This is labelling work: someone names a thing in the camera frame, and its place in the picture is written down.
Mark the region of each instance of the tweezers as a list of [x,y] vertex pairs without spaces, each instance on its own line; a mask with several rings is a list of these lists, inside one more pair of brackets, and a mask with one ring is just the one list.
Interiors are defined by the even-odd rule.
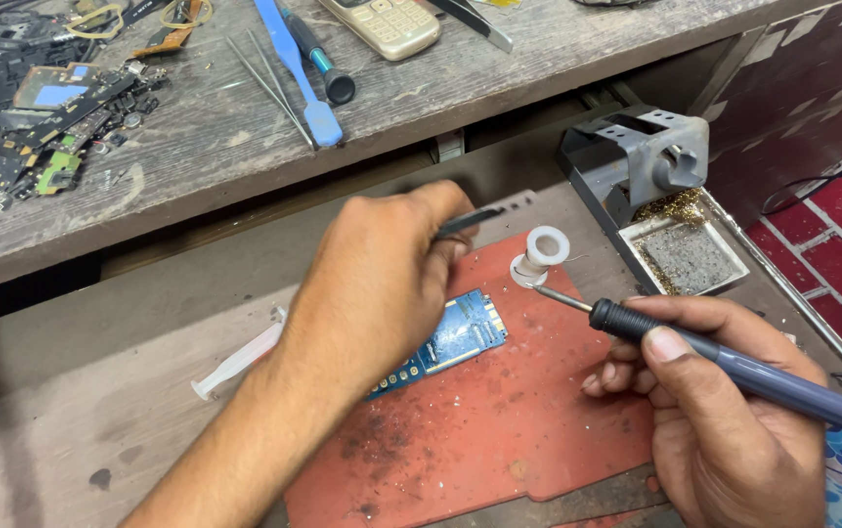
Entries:
[[251,31],[249,31],[248,34],[251,35],[251,42],[253,42],[255,44],[255,48],[258,49],[258,53],[261,55],[261,60],[264,61],[264,66],[267,67],[268,73],[271,74],[271,80],[274,81],[274,84],[277,86],[277,91],[280,92],[281,98],[283,98],[284,101],[278,99],[277,95],[274,94],[274,91],[271,90],[270,87],[268,87],[268,84],[264,82],[264,79],[261,78],[261,75],[259,75],[255,67],[252,66],[250,62],[248,62],[248,59],[246,59],[243,54],[241,54],[241,51],[239,51],[239,48],[235,45],[235,42],[232,42],[232,40],[229,39],[227,36],[226,42],[228,42],[228,46],[232,49],[232,51],[235,52],[235,55],[239,57],[239,62],[241,63],[241,66],[244,66],[245,69],[248,70],[248,73],[251,75],[251,77],[258,81],[258,84],[261,85],[261,87],[266,92],[268,92],[268,94],[270,94],[272,98],[274,98],[274,102],[277,102],[278,106],[281,107],[281,110],[284,110],[284,113],[290,117],[290,120],[293,122],[294,126],[297,127],[297,130],[301,133],[303,138],[306,139],[307,144],[310,146],[310,150],[316,150],[317,148],[313,146],[313,140],[310,139],[310,135],[306,133],[306,131],[301,126],[300,121],[297,119],[297,115],[294,115],[294,113],[290,110],[290,103],[287,102],[287,97],[284,95],[284,90],[281,89],[281,84],[277,82],[277,77],[274,75],[274,71],[271,69],[271,64],[268,63],[268,59],[264,56],[264,52],[261,50],[261,46],[258,43],[258,40],[255,39],[255,36],[251,33]]
[[474,9],[467,0],[427,0],[432,5],[439,7],[451,17],[471,27],[474,31],[484,36],[494,46],[507,54],[512,53],[512,39],[497,28],[492,22]]

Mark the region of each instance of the phone keypad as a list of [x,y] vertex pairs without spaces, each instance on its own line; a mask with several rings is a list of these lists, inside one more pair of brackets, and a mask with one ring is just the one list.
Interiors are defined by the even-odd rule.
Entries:
[[402,33],[410,33],[433,19],[426,9],[414,2],[392,1],[395,4],[394,8],[389,0],[375,0],[369,4],[373,10],[380,13],[380,17],[373,16],[372,11],[365,7],[355,8],[352,14],[382,42],[394,41],[401,37]]
[[368,7],[360,6],[352,10],[352,16],[356,17],[360,22],[365,22],[372,18],[372,11]]
[[391,9],[391,2],[389,2],[388,0],[375,0],[374,2],[369,4],[369,6],[371,6],[375,10],[375,12],[380,13],[382,11],[387,11]]

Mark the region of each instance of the solder wire spool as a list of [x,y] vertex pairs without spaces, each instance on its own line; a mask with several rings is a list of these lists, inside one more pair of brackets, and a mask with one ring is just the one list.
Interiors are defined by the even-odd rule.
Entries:
[[561,264],[571,253],[571,243],[559,229],[541,225],[532,229],[525,241],[525,253],[512,259],[509,274],[521,287],[542,285],[547,269]]

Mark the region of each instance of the rubber band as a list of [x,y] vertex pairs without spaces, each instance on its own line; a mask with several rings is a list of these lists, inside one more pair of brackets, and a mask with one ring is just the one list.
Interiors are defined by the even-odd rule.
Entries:
[[[110,10],[114,10],[118,13],[118,23],[115,24],[113,28],[111,28],[111,31],[107,33],[83,33],[75,29],[77,25],[82,25],[88,22],[89,20]],[[115,35],[118,35],[118,32],[122,30],[122,27],[124,27],[124,19],[122,18],[122,7],[118,4],[108,4],[107,6],[95,9],[93,12],[85,15],[84,17],[78,20],[65,24],[64,27],[66,31],[75,35],[79,39],[111,39]]]
[[[170,10],[175,6],[188,1],[201,2],[204,6],[208,7],[208,9],[206,9],[206,14],[203,15],[202,18],[197,17],[189,23],[167,22],[167,15],[169,15]],[[173,0],[173,2],[170,2],[166,7],[164,7],[164,10],[160,11],[160,25],[163,27],[172,27],[174,29],[189,29],[191,27],[196,27],[201,23],[208,21],[210,18],[213,18],[213,3],[209,0]]]

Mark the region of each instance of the screwdriver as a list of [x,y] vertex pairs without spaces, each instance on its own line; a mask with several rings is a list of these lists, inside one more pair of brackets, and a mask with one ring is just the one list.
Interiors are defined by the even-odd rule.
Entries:
[[287,31],[297,42],[301,54],[310,59],[310,62],[317,67],[323,76],[323,86],[326,88],[326,97],[336,104],[346,104],[352,101],[356,95],[356,83],[342,71],[333,67],[330,57],[326,56],[320,41],[314,36],[299,16],[293,14],[290,9],[281,7],[281,16],[284,17],[284,24]]
[[720,366],[740,388],[842,428],[842,395],[821,385],[735,352],[703,335],[665,324],[610,299],[601,299],[590,306],[547,286],[528,286],[548,298],[590,314],[593,330],[603,330],[633,343],[640,343],[647,331],[657,326],[667,326],[687,341],[695,352]]

